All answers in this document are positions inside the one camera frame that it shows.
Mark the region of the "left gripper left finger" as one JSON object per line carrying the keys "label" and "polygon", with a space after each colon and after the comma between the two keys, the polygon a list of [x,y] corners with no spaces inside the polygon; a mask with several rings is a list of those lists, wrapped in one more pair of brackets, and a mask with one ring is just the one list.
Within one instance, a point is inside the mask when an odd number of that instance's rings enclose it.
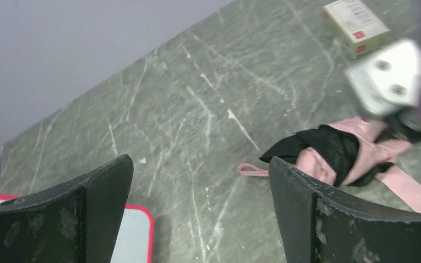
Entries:
{"label": "left gripper left finger", "polygon": [[0,262],[110,262],[134,173],[121,155],[0,203]]}

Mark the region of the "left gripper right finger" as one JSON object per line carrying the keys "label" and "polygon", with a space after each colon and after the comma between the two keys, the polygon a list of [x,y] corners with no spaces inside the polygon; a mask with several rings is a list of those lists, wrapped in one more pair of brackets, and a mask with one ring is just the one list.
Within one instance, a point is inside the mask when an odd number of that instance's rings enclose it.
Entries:
{"label": "left gripper right finger", "polygon": [[350,195],[277,157],[269,181],[288,262],[421,262],[421,214]]}

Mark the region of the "pink and black umbrella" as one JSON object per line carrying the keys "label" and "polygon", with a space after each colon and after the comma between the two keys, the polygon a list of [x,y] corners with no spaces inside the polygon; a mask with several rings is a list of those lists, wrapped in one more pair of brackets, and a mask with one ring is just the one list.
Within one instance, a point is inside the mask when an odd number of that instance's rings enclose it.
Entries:
{"label": "pink and black umbrella", "polygon": [[281,139],[259,159],[270,163],[278,157],[334,187],[364,187],[378,179],[414,212],[421,213],[421,184],[395,164],[413,141],[394,136],[379,141],[387,128],[383,121],[360,117],[322,124]]}

